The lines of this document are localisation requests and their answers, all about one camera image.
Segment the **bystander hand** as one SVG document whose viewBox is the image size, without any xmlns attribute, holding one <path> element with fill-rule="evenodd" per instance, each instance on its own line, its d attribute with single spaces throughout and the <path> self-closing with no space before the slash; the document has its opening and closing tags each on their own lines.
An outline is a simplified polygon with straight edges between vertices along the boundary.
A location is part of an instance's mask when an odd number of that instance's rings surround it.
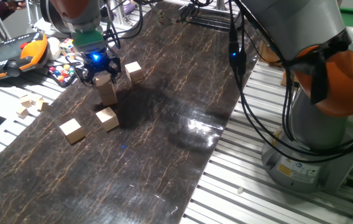
<svg viewBox="0 0 353 224">
<path fill-rule="evenodd" d="M 26 2 L 23 0 L 5 0 L 6 6 L 13 10 L 21 10 L 27 7 Z"/>
</svg>

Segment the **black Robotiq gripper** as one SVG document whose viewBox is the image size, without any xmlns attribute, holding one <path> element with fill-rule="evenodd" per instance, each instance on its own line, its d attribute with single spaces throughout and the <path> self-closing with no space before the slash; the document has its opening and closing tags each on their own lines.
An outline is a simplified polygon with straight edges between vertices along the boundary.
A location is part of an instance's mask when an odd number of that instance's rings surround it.
<svg viewBox="0 0 353 224">
<path fill-rule="evenodd" d="M 78 69 L 80 81 L 87 85 L 94 84 L 95 73 L 106 71 L 111 74 L 112 83 L 116 83 L 122 76 L 120 58 L 110 49 L 103 48 L 88 53 L 82 53 L 84 66 Z"/>
</svg>

